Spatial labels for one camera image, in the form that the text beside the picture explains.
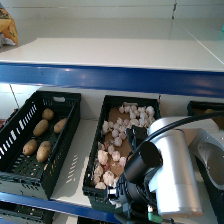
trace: silver metal cylinder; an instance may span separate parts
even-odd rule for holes
[[[189,150],[184,133],[171,130],[157,137],[163,166],[149,183],[156,192],[159,214],[164,218],[203,215]]]

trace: black cable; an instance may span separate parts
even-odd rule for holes
[[[222,116],[224,116],[224,111],[219,111],[219,112],[215,112],[215,113],[208,113],[208,114],[199,114],[199,115],[195,115],[195,116],[192,116],[192,117],[187,117],[187,118],[181,119],[179,121],[175,121],[171,124],[168,124],[163,128],[160,128],[159,130],[157,130],[156,132],[154,132],[150,136],[148,136],[143,142],[151,141],[153,138],[157,137],[158,135],[160,135],[160,134],[162,134],[166,131],[169,131],[173,128],[176,128],[178,126],[184,125],[184,124],[188,124],[188,123],[191,123],[191,122],[194,122],[194,121],[210,119],[210,118],[213,118],[213,117],[222,117]]]

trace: wall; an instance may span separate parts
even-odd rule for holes
[[[71,88],[59,88],[59,87],[39,87],[39,86],[26,86],[26,85],[11,85],[15,98],[11,92],[9,84],[0,84],[0,99],[2,99],[2,107],[0,107],[0,119],[7,119],[13,112],[13,109],[17,108],[17,103],[21,107],[26,99],[30,95],[37,91],[60,91],[60,92],[73,92],[81,93],[81,117],[84,119],[97,120],[100,115],[101,106],[105,95],[115,96],[129,96],[129,97],[143,97],[158,99],[158,94],[152,93],[135,93],[135,92],[122,92],[122,91],[107,91],[107,90],[93,90],[93,89],[71,89]],[[192,97],[192,96],[176,96],[176,95],[164,95],[160,96],[160,111],[161,116],[180,116],[187,115],[187,105],[191,101],[207,101],[207,102],[221,102],[224,103],[224,99],[216,98],[204,98],[204,97]]]
[[[224,16],[222,0],[1,0],[1,3],[15,19],[223,18]]]

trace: crate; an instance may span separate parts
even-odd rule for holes
[[[78,217],[77,224],[112,224],[111,222],[98,221],[94,219],[87,219],[83,217]]]
[[[0,216],[19,224],[51,224],[54,212],[8,202],[0,202]]]
[[[49,199],[80,121],[81,95],[37,91],[14,117],[0,130],[0,191]],[[48,130],[37,137],[38,146],[48,140],[52,150],[47,161],[39,163],[36,153],[27,157],[23,146],[33,137],[33,129],[42,119],[45,108],[54,111]],[[53,131],[62,118],[67,121],[60,134]]]
[[[92,145],[91,153],[89,155],[89,161],[86,168],[84,180],[83,180],[83,193],[88,196],[93,209],[104,212],[115,212],[115,206],[110,202],[104,201],[104,190],[96,189],[91,186],[91,178],[93,176],[94,162],[97,156],[98,142],[103,142],[104,136],[101,134],[101,129],[104,120],[108,121],[108,116],[111,108],[120,107],[124,102],[137,103],[138,106],[152,106],[155,110],[155,119],[160,118],[159,105],[156,99],[145,99],[135,97],[119,97],[119,96],[105,96],[104,102],[101,108],[101,113],[97,125],[97,130]]]
[[[204,113],[207,109],[212,109],[214,111],[224,110],[223,103],[210,103],[210,102],[196,102],[191,101],[188,104],[188,115],[195,116]],[[213,118],[214,122],[219,126],[220,129],[224,130],[224,117]],[[224,223],[224,191],[218,190],[210,181],[208,174],[206,172],[204,164],[196,157],[197,165],[201,176],[204,180],[211,205],[213,207],[214,213],[217,217],[218,223]]]

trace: potato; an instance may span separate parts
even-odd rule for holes
[[[214,113],[214,112],[216,112],[216,111],[214,111],[214,110],[212,110],[212,109],[207,109],[207,110],[205,110],[205,114],[209,114],[209,113]]]
[[[50,121],[53,119],[53,117],[54,117],[54,112],[49,108],[46,108],[42,113],[42,118],[45,120]]]
[[[54,126],[54,132],[55,133],[60,133],[62,128],[64,127],[64,124],[66,122],[66,118],[60,120],[55,126]]]
[[[51,152],[51,143],[49,141],[44,141],[40,144],[37,151],[37,161],[43,163],[47,160]]]
[[[33,135],[35,137],[41,136],[48,129],[48,121],[43,119],[41,120],[33,130]]]
[[[35,139],[29,140],[23,147],[23,154],[25,156],[30,156],[37,149],[37,142]]]

